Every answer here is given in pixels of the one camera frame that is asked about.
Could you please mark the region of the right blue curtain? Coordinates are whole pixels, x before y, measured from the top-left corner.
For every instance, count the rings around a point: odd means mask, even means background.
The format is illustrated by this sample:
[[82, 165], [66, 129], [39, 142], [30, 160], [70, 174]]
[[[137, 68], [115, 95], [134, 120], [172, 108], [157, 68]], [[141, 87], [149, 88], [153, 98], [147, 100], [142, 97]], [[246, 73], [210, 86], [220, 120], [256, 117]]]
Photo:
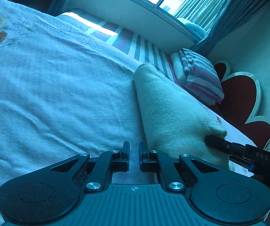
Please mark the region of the right blue curtain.
[[208, 56], [215, 45], [250, 21], [270, 0], [225, 0], [209, 32], [190, 50]]

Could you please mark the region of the blue blanket on windowsill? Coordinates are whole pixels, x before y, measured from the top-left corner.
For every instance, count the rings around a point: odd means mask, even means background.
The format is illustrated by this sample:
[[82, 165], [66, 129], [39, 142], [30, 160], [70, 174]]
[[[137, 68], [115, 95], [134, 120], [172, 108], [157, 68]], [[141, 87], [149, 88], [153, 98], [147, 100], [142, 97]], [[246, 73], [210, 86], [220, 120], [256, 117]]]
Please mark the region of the blue blanket on windowsill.
[[206, 35], [206, 31], [199, 25], [193, 22], [190, 22], [189, 20], [185, 18], [177, 18], [177, 19], [185, 26], [187, 30], [189, 30], [198, 39], [202, 39]]

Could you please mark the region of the striped folded pillow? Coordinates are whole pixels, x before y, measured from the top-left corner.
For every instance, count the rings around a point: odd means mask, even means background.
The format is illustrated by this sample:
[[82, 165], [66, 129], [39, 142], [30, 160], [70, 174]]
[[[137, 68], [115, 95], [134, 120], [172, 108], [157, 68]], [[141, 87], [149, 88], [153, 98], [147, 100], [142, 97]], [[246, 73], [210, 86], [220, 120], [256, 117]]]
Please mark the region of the striped folded pillow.
[[225, 95], [213, 64], [200, 54], [182, 48], [170, 55], [177, 82], [207, 106], [220, 104]]

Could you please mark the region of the floral white bedspread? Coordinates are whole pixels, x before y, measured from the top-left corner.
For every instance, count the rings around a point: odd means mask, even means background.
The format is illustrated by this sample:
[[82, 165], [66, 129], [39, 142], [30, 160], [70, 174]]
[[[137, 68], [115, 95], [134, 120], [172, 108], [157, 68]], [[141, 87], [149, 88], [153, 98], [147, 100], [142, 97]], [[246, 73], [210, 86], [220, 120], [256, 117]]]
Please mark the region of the floral white bedspread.
[[58, 18], [0, 0], [0, 187], [129, 141], [129, 172], [114, 176], [116, 193], [90, 203], [81, 223], [186, 225], [184, 217], [165, 211], [173, 201], [138, 169], [145, 135], [133, 83], [137, 67]]

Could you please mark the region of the red heart-shaped headboard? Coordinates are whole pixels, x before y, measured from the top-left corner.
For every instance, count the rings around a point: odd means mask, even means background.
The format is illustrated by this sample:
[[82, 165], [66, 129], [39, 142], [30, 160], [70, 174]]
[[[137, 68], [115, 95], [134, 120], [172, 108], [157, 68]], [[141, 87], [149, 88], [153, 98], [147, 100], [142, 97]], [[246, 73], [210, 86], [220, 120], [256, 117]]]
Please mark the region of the red heart-shaped headboard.
[[270, 151], [270, 117], [258, 114], [262, 90], [257, 77], [246, 71], [231, 73], [226, 60], [216, 62], [214, 68], [225, 95], [217, 105], [218, 113], [257, 147]]

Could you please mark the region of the cream knit sweater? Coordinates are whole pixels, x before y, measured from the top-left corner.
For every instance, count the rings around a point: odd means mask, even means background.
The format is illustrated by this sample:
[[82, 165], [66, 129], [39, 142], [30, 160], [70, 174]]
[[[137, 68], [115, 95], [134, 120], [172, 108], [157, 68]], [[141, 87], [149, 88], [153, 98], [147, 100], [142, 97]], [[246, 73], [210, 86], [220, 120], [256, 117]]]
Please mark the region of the cream knit sweater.
[[228, 156], [207, 147], [204, 138], [220, 138], [226, 129], [203, 104], [151, 64], [140, 65], [133, 74], [148, 147], [178, 158], [187, 153], [228, 168]]

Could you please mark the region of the striped bed sheet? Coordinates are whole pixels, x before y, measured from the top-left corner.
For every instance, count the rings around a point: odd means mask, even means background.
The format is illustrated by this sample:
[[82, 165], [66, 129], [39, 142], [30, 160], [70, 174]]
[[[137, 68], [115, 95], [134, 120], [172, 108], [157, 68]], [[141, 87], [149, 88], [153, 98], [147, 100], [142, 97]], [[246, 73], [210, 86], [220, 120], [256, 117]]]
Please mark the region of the striped bed sheet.
[[170, 80], [178, 83], [170, 57], [143, 36], [80, 9], [64, 12], [57, 18], [120, 50], [132, 60], [153, 64]]

